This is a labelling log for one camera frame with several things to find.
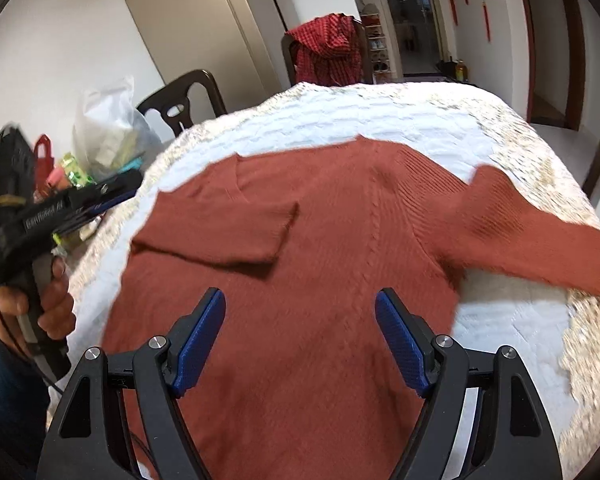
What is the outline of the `rust red knit sweater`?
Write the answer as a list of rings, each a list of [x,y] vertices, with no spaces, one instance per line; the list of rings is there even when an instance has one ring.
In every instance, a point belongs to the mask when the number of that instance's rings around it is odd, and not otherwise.
[[[498,168],[464,182],[399,143],[234,155],[157,197],[104,348],[138,348],[221,289],[224,323],[181,404],[212,476],[385,479],[419,403],[376,294],[446,333],[468,269],[600,296],[600,230],[536,209]]]

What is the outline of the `green floral gift bag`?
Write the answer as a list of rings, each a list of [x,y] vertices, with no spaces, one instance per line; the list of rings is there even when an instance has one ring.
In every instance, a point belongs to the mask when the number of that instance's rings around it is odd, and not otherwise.
[[[85,188],[87,185],[96,183],[96,181],[81,167],[76,156],[71,153],[62,156],[59,166],[64,170],[68,181],[75,188]]]

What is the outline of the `red gift bag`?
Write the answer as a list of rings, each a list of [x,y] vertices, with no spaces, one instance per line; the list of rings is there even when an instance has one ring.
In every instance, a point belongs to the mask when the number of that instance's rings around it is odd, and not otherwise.
[[[34,183],[35,191],[41,192],[45,188],[46,180],[55,167],[53,158],[52,141],[46,134],[36,140],[33,148],[34,155]]]

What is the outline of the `white plastic bag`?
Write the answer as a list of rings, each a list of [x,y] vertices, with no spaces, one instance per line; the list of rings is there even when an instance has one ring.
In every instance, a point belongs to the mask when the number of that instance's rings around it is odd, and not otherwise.
[[[150,165],[162,141],[133,105],[134,78],[125,76],[100,89],[85,90],[72,128],[73,155],[96,182],[138,160]]]

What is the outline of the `dark wooden chair left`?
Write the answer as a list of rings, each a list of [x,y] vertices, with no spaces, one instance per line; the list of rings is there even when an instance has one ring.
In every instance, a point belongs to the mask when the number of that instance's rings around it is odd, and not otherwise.
[[[170,84],[153,93],[137,105],[136,109],[142,115],[150,110],[160,114],[163,122],[172,130],[177,138],[182,132],[193,127],[190,114],[190,99],[188,92],[199,84],[206,90],[215,117],[227,114],[219,86],[212,73],[208,70],[192,70],[179,76]]]

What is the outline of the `light blue quilted lace tablecloth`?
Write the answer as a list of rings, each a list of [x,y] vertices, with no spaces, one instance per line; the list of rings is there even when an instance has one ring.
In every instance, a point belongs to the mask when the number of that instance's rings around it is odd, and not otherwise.
[[[490,92],[464,84],[409,82],[326,88],[298,84],[263,104],[183,132],[150,166],[137,196],[100,228],[71,280],[79,359],[104,346],[132,241],[157,197],[230,156],[310,150],[358,138],[399,143],[469,182],[477,168],[503,171],[533,207],[600,230],[600,220],[565,165],[538,134]],[[600,444],[600,296],[577,288],[468,269],[451,329],[466,347],[516,347],[574,478]]]

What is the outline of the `beige refrigerator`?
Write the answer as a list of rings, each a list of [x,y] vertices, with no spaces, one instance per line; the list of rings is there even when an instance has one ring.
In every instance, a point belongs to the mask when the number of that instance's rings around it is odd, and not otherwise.
[[[274,0],[124,0],[162,80],[208,70],[230,112],[290,87]]]

